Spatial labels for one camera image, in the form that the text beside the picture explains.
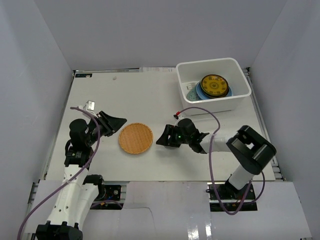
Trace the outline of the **woven wicker plate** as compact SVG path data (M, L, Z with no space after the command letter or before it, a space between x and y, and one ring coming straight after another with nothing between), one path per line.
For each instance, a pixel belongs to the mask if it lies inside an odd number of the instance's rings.
M119 134L118 143L127 154L139 155L146 152L152 145L152 130L143 123L131 123Z

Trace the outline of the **light green ceramic plate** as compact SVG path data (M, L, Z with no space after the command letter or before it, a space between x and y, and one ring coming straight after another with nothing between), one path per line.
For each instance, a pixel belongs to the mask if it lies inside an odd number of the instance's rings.
M196 102L196 101L200 101L201 98L199 97L199 95L197 94L197 91L195 88L192 88L188 94L186 95L187 100L189 100L190 102Z

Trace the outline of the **blue plastic plate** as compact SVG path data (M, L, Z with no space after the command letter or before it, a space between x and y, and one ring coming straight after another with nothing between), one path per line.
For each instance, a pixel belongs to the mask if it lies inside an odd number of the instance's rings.
M199 98L200 98L201 100L211 100L211 99L215 99L214 97L208 96L208 95L206 95L206 94L204 93L204 91L203 91L202 88L201 88L201 83L200 83L200 82L198 82L197 85L196 85L196 93L197 93L197 95L199 96ZM233 93L232 93L231 88L229 87L229 88L228 88L228 93L227 93L227 95L222 96L222 97L224 98L224 97L232 97L232 96L233 96Z

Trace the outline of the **small yellow patterned plate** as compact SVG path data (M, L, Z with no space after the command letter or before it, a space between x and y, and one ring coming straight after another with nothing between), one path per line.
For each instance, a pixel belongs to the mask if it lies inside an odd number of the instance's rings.
M209 74L202 78L200 87L205 95L212 98L222 98L229 93L229 83L217 74Z

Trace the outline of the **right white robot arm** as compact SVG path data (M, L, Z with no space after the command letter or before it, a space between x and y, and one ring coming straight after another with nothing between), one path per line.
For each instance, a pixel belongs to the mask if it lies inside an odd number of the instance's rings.
M188 145L195 153L230 152L239 166L224 184L226 195L236 200L243 195L245 186L254 176L260 175L265 166L276 155L276 148L248 125L243 125L234 136L200 132L189 118L176 125L167 124L157 145L179 148Z

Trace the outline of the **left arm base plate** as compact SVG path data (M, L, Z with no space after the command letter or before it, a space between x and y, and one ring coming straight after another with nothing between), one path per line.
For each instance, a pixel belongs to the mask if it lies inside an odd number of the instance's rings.
M113 200L119 201L121 199L122 186L121 185L105 185L102 193L101 201Z

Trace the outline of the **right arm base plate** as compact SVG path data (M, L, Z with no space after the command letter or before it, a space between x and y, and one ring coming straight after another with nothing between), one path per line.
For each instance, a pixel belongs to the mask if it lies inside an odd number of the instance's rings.
M221 202L229 212L234 212L237 210L242 200L242 197L247 189L247 186L248 184L246 184L238 193L234 193L232 190L227 189L223 183L216 184L217 192L220 196ZM221 208L219 204L219 201L214 192L214 187L212 184L208 184L208 189L206 190L206 192L208 193L208 197L209 197L210 211L212 213L217 213L217 212L223 213L224 210ZM256 199L256 193L254 191L253 185L251 184L240 211L243 211L243 212L257 211L258 210L257 203L256 202L250 203L255 199Z

